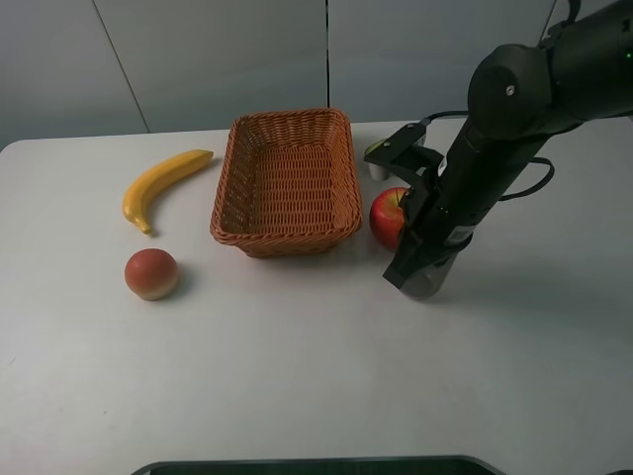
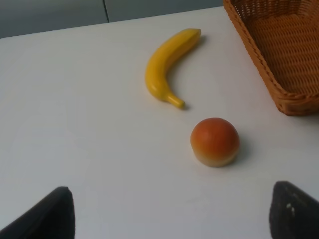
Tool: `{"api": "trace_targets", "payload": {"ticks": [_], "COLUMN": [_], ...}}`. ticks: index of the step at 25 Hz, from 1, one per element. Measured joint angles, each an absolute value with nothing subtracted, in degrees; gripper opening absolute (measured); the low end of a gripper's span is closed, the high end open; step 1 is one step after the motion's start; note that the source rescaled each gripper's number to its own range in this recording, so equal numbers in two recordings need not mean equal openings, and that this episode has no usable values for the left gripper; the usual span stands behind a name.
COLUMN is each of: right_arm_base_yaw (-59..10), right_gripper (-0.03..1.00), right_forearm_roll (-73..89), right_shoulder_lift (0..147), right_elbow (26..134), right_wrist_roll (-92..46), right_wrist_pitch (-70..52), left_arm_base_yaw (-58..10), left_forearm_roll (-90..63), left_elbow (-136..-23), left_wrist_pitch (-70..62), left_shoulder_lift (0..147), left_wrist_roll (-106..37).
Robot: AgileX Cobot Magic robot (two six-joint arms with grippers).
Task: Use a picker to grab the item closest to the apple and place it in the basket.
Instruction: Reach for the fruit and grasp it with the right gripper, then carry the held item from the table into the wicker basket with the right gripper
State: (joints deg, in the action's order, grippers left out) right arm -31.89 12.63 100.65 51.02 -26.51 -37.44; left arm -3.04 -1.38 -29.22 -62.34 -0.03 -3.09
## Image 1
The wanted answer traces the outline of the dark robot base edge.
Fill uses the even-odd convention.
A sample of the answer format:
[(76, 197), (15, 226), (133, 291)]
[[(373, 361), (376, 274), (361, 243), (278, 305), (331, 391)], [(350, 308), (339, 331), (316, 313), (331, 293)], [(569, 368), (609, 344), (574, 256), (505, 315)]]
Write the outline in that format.
[(292, 460), (162, 461), (135, 474), (317, 475), (317, 474), (501, 474), (480, 459), (462, 455)]

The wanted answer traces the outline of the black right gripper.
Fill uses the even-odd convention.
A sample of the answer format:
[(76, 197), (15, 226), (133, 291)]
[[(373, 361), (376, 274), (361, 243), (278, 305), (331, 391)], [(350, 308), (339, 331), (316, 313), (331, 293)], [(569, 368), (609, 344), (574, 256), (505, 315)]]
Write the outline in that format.
[(402, 200), (405, 224), (383, 277), (399, 290), (440, 260), (440, 250), (461, 250), (499, 199), (497, 165), (449, 165), (410, 172)]

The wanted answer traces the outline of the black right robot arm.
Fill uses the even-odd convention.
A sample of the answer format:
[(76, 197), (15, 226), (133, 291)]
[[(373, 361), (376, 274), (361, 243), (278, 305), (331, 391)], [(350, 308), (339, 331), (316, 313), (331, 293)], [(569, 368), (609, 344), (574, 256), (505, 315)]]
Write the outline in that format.
[(534, 47), (502, 45), (476, 68), (468, 108), (446, 153), (422, 146), (427, 120), (407, 124), (366, 156), (404, 181), (405, 222), (385, 278), (434, 295), (456, 256), (548, 139), (632, 112), (632, 5), (568, 18)]

